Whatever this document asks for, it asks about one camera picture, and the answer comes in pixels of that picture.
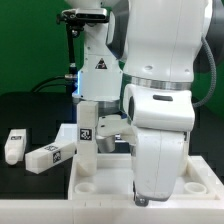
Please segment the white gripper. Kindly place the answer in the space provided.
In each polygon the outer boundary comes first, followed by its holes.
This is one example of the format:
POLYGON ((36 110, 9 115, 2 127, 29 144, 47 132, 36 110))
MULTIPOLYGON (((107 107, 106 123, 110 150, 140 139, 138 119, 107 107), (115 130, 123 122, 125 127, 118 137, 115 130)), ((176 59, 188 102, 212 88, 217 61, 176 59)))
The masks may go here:
POLYGON ((135 129, 134 201, 146 207, 150 200, 171 196, 184 154, 183 132, 135 129))

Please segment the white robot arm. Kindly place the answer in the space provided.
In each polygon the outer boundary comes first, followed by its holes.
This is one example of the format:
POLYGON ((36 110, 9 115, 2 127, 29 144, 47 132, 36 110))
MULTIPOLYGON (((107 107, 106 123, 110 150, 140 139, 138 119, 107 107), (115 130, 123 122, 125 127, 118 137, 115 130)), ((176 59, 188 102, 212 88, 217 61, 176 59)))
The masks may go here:
POLYGON ((108 33, 124 41, 121 109, 127 118, 101 117, 98 134, 120 134, 133 146, 134 201, 147 206, 173 193, 185 142, 195 122, 190 91, 213 0, 123 0, 123 29, 108 33))

